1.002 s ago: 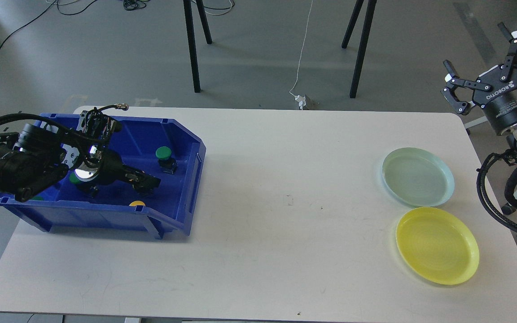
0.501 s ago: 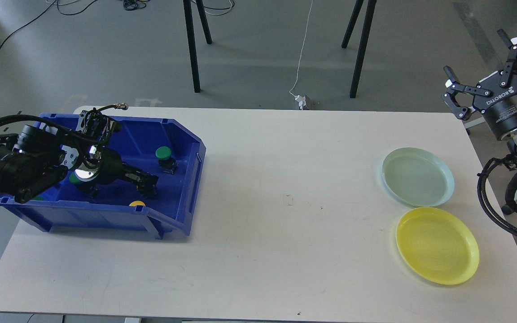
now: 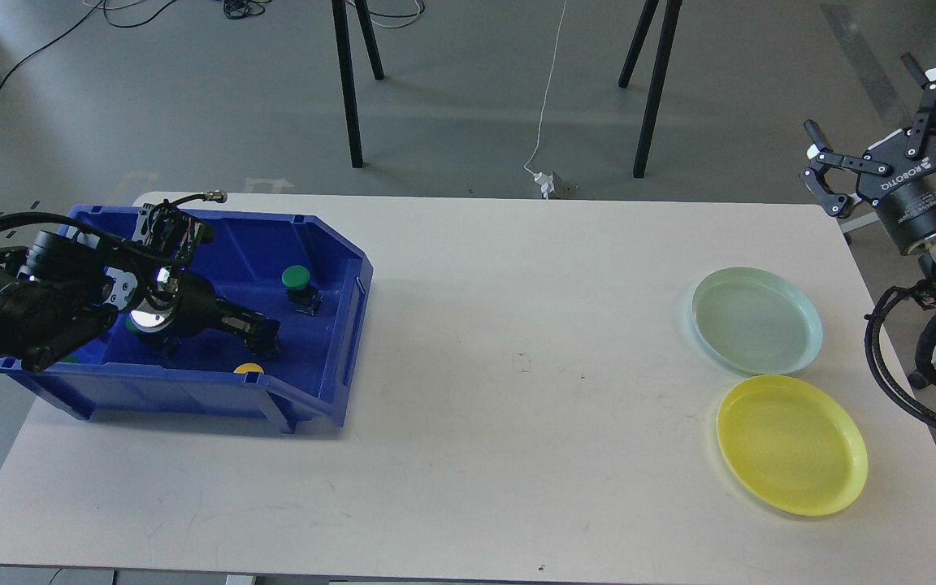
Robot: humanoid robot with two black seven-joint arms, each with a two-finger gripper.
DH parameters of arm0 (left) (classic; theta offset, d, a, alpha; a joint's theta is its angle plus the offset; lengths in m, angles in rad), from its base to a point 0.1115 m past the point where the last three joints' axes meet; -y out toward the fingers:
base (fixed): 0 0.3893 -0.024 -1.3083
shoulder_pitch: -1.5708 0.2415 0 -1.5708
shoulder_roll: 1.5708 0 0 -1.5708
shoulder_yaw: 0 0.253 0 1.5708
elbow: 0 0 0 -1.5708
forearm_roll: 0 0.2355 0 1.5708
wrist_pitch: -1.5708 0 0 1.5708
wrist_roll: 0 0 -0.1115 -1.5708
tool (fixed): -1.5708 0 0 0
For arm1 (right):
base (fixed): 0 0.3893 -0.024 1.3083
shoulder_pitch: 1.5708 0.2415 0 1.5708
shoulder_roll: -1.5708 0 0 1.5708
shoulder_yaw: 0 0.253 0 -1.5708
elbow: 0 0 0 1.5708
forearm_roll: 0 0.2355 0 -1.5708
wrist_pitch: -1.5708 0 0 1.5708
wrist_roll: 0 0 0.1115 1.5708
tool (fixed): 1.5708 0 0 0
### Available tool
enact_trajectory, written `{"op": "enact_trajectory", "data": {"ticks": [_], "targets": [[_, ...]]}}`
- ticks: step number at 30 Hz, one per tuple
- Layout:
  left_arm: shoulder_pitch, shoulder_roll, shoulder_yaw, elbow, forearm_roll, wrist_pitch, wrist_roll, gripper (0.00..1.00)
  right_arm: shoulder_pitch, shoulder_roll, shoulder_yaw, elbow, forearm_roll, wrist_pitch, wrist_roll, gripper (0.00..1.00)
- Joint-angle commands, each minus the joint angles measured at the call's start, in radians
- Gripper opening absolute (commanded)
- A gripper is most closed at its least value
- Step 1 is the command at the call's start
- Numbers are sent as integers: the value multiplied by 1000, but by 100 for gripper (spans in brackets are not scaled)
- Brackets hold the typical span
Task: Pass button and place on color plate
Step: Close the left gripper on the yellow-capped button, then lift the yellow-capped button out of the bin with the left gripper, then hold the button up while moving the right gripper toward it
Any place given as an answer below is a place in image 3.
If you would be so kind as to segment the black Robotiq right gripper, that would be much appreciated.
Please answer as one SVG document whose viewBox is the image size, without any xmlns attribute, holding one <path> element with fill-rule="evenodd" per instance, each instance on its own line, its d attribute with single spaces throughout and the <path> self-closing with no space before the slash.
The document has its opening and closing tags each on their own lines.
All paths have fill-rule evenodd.
<svg viewBox="0 0 936 585">
<path fill-rule="evenodd" d="M 847 219 L 858 196 L 835 192 L 826 175 L 831 169 L 862 175 L 859 197 L 873 204 L 899 254 L 913 255 L 936 241 L 936 69 L 925 71 L 912 54 L 900 60 L 922 90 L 911 126 L 873 144 L 868 157 L 854 157 L 835 153 L 821 127 L 806 119 L 811 145 L 801 181 L 827 215 Z"/>
</svg>

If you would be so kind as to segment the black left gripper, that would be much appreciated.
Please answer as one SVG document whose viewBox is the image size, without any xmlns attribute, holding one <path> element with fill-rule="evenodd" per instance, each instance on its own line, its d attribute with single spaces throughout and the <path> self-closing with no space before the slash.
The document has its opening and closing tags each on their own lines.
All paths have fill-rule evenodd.
<svg viewBox="0 0 936 585">
<path fill-rule="evenodd" d="M 219 299 L 215 286 L 190 271 L 180 283 L 177 303 L 171 310 L 151 310 L 148 304 L 131 311 L 131 328 L 148 338 L 190 338 L 208 328 L 235 336 L 250 354 L 260 360 L 281 356 L 283 347 L 276 319 L 268 318 L 244 305 Z"/>
</svg>

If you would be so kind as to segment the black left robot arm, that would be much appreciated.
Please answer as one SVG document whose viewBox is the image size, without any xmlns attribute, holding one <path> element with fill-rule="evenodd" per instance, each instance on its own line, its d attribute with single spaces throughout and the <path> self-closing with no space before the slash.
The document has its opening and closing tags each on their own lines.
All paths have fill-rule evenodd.
<svg viewBox="0 0 936 585">
<path fill-rule="evenodd" d="M 224 300 L 192 271 L 215 233 L 182 206 L 227 199 L 208 190 L 148 205 L 129 238 L 61 214 L 0 215 L 0 356 L 40 373 L 124 314 L 163 347 L 213 329 L 257 357 L 278 355 L 278 322 Z"/>
</svg>

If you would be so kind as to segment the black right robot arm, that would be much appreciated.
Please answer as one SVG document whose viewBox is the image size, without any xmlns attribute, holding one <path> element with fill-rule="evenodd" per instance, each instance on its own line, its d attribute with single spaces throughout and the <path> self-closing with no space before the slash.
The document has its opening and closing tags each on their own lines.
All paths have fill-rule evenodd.
<svg viewBox="0 0 936 585">
<path fill-rule="evenodd" d="M 868 203 L 900 254 L 915 256 L 922 279 L 910 288 L 892 286 L 866 315 L 863 349 L 866 361 L 885 395 L 906 414 L 936 432 L 936 412 L 903 388 L 887 369 L 882 355 L 882 330 L 887 316 L 903 300 L 929 311 L 929 321 L 915 344 L 909 382 L 936 388 L 936 69 L 925 70 L 914 57 L 902 62 L 920 85 L 920 106 L 912 122 L 864 150 L 840 154 L 830 147 L 816 122 L 804 122 L 811 140 L 803 185 L 835 219 L 845 219 L 860 203 Z"/>
</svg>

